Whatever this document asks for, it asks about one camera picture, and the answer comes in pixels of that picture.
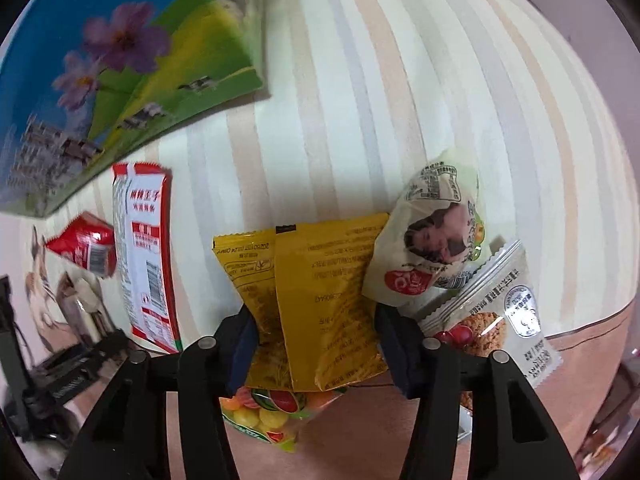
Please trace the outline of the cranberry oat cookie packet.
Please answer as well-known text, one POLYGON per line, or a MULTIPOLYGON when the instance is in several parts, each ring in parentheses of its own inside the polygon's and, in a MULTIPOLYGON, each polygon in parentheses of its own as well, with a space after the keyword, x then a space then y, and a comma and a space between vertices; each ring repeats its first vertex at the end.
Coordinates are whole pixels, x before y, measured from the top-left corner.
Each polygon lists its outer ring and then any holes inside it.
POLYGON ((541 328, 539 309, 520 240, 512 240, 482 265, 469 283, 419 322, 427 337, 471 356, 506 352, 533 387, 562 363, 541 328))

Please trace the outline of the yellow fruit candy bag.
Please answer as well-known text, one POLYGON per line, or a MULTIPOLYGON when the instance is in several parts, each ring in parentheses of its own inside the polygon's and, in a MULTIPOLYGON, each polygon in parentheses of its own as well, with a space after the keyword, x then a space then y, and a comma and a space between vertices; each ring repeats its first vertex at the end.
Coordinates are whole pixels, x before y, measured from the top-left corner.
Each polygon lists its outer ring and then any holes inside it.
POLYGON ((253 315, 244 385, 221 399, 230 426, 292 451, 299 428, 387 365, 361 293, 386 214, 215 237, 213 252, 253 315))

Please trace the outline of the red triangular snack packet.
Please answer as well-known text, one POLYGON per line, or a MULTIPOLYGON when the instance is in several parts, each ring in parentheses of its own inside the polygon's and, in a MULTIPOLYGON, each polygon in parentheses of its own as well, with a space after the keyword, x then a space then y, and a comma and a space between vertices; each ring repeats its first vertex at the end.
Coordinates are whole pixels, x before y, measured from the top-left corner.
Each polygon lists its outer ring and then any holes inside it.
POLYGON ((46 240, 44 246, 98 278, 110 278, 115 272, 114 229, 91 212, 77 216, 58 236, 46 240))

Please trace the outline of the cardboard milk box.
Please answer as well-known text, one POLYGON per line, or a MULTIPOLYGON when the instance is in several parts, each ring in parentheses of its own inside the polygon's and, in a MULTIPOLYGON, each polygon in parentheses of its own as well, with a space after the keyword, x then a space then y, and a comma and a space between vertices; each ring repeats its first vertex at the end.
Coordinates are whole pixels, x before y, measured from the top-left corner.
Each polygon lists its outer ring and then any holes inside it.
POLYGON ((43 218, 260 88, 264 0, 1 0, 1 208, 43 218))

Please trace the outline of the cream chicken foot packet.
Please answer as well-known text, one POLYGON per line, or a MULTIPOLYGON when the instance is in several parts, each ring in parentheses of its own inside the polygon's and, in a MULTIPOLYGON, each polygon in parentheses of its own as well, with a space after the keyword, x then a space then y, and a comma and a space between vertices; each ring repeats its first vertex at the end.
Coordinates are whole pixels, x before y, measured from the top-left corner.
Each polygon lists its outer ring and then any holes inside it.
POLYGON ((420 309, 462 288, 489 256, 480 176, 471 155, 450 148, 400 193, 375 240, 362 294, 420 309))

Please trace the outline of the red white long packet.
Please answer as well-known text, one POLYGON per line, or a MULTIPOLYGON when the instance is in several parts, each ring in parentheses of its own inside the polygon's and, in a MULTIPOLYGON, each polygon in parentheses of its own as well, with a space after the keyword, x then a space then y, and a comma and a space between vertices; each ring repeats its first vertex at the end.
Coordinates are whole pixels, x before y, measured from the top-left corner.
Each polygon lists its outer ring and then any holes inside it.
POLYGON ((131 333, 177 353, 182 342, 169 243, 171 173, 150 162, 119 162, 113 174, 117 274, 131 333))

